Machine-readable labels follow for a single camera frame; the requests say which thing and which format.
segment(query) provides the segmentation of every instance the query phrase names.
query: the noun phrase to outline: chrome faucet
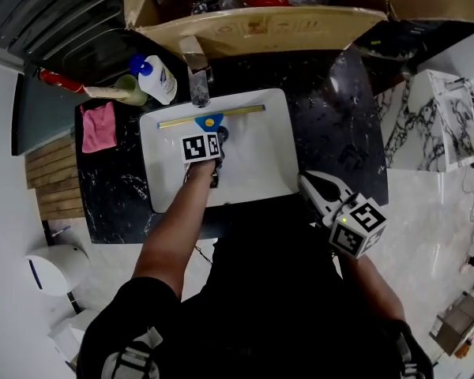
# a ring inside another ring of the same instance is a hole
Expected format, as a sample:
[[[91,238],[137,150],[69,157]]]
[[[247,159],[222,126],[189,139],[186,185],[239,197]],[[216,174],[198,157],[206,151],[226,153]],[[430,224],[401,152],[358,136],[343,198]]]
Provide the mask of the chrome faucet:
[[[188,65],[191,103],[198,108],[207,107],[210,102],[209,83],[213,81],[213,77],[204,51],[196,36],[187,36],[181,39],[179,46]]]

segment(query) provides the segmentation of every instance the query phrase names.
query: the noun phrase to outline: pink cloth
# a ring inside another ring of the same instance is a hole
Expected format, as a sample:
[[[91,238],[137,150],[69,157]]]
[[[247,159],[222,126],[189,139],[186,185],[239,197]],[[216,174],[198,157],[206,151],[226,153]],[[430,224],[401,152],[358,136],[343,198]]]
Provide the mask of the pink cloth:
[[[82,152],[94,153],[105,148],[113,148],[116,141],[116,118],[114,105],[110,101],[102,107],[85,111],[81,105],[82,127]]]

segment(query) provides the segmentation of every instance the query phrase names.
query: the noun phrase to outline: soap bottle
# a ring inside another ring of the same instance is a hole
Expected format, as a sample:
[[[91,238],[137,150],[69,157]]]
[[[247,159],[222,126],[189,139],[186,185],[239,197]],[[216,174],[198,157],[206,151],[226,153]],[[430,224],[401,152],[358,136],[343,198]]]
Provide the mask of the soap bottle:
[[[169,104],[177,93],[177,80],[156,55],[136,54],[130,59],[130,69],[138,75],[139,87],[163,105]]]

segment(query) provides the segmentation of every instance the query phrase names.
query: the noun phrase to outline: wooden slats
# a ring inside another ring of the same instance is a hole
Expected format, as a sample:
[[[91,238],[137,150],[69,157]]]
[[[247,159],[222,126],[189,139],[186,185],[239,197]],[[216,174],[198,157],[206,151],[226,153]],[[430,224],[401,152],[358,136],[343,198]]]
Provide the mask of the wooden slats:
[[[27,155],[24,168],[28,188],[36,189],[42,220],[85,217],[71,136]]]
[[[76,219],[84,217],[85,211],[83,208],[70,209],[68,211],[45,212],[40,214],[41,220]]]

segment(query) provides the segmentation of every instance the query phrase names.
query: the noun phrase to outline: floor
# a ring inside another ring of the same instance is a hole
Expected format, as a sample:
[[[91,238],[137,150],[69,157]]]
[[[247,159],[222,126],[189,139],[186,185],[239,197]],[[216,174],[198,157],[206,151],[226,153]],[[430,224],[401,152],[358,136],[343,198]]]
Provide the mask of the floor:
[[[474,268],[459,273],[465,254],[474,254],[474,223],[469,220],[474,197],[461,188],[466,171],[465,190],[474,190],[472,168],[449,174],[388,170],[389,225],[369,253],[404,303],[416,339],[433,360],[442,354],[428,335],[435,316],[463,290],[474,288]],[[74,296],[83,307],[102,310],[130,278],[141,244],[94,245],[81,219],[50,225],[54,231],[71,226],[57,241],[79,244],[92,265],[89,278],[73,290]],[[197,244],[209,259],[212,244],[210,240]],[[185,275],[183,299],[201,290],[209,271],[210,264],[195,250]]]

